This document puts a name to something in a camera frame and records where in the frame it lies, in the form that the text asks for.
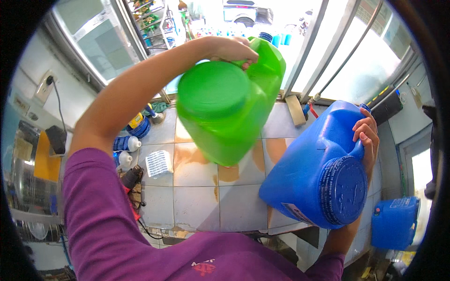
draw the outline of power cord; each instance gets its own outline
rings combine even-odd
[[[59,109],[59,115],[61,116],[61,121],[63,122],[63,127],[64,127],[64,132],[66,131],[66,124],[64,123],[64,118],[63,118],[63,114],[61,112],[61,100],[59,99],[59,93],[58,93],[58,89],[56,88],[56,83],[53,79],[53,76],[49,76],[47,77],[47,80],[45,81],[47,86],[50,86],[53,83],[53,86],[55,87],[55,91],[56,91],[56,96],[58,97],[58,109]]]
[[[150,237],[152,237],[153,239],[156,239],[156,240],[162,239],[162,237],[159,237],[159,238],[153,237],[153,236],[149,233],[149,231],[145,228],[145,226],[142,224],[142,222],[140,221],[140,219],[138,219],[138,222],[139,222],[139,224],[142,226],[142,228],[145,230],[145,232],[148,234],[148,236],[150,236]]]

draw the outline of blue lid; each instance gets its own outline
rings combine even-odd
[[[320,207],[326,220],[334,225],[354,222],[367,197],[367,176],[363,165],[347,155],[328,161],[319,179]]]
[[[259,37],[264,39],[264,40],[267,40],[269,42],[272,42],[272,38],[273,38],[272,35],[270,35],[269,33],[265,33],[265,32],[261,32],[259,34]]]
[[[366,104],[360,103],[360,108],[361,107],[364,108],[365,110],[367,110],[369,113],[371,113],[370,108]]]

